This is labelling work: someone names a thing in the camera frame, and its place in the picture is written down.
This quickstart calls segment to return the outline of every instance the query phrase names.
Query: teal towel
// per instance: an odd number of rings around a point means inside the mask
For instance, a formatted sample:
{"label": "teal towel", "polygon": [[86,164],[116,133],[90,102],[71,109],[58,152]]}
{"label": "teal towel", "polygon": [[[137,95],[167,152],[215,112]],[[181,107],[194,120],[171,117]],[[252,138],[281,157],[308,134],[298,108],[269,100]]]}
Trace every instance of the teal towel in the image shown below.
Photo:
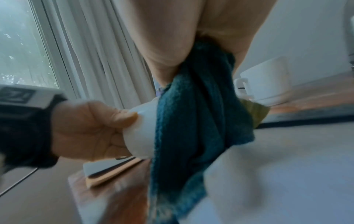
{"label": "teal towel", "polygon": [[148,223],[177,224],[206,195],[203,171],[226,149],[254,140],[235,95],[235,58],[195,43],[157,107]]}

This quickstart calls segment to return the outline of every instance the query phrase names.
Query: white object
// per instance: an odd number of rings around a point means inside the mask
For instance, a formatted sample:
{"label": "white object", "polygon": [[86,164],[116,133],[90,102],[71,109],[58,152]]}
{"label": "white object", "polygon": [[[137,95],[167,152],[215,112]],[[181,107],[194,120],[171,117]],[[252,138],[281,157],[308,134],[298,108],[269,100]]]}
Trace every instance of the white object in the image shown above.
{"label": "white object", "polygon": [[[208,196],[180,224],[353,223],[353,128],[342,123],[256,130],[255,142],[227,150],[205,171]],[[247,163],[256,182],[235,170],[239,152],[252,158]],[[260,186],[261,200],[240,210],[238,203],[249,195],[245,186]]]}
{"label": "white object", "polygon": [[[286,102],[291,96],[287,59],[274,58],[241,73],[234,80],[236,94],[266,106]],[[238,87],[244,85],[246,94]]]}
{"label": "white object", "polygon": [[114,2],[51,0],[45,4],[82,98],[130,109],[156,96],[145,62]]}
{"label": "white object", "polygon": [[123,129],[124,142],[130,153],[140,159],[154,156],[156,112],[159,97],[129,111],[139,114],[138,120],[130,127]]}

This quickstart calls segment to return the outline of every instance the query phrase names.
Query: glass pane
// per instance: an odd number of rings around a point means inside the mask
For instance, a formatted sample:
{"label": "glass pane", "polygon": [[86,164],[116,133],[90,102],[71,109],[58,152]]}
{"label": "glass pane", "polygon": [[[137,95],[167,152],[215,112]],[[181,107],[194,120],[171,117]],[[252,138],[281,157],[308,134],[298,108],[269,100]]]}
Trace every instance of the glass pane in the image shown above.
{"label": "glass pane", "polygon": [[0,84],[59,88],[28,0],[0,0]]}

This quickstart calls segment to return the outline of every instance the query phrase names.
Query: cup handle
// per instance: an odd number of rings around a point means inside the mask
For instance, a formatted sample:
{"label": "cup handle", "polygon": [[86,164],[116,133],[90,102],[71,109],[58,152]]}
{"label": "cup handle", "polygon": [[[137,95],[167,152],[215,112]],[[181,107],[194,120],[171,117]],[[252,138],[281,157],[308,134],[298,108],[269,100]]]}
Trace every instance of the cup handle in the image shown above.
{"label": "cup handle", "polygon": [[248,94],[244,94],[242,93],[239,88],[237,86],[239,85],[243,85],[244,86],[244,89],[246,90],[246,93],[250,93],[251,92],[251,88],[249,86],[249,83],[248,83],[248,78],[238,78],[238,79],[235,79],[233,81],[233,84],[235,86],[235,92],[237,94],[237,96],[239,97],[247,97],[248,99],[254,99],[254,96],[253,95],[248,95]]}

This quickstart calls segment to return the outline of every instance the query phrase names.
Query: floor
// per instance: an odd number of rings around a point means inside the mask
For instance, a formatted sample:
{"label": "floor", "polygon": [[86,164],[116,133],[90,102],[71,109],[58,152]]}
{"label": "floor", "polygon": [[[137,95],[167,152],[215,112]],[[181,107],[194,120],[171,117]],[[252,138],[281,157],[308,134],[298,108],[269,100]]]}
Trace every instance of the floor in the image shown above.
{"label": "floor", "polygon": [[54,168],[37,171],[0,198],[0,223],[81,223],[67,183],[80,169],[82,162],[60,159]]}

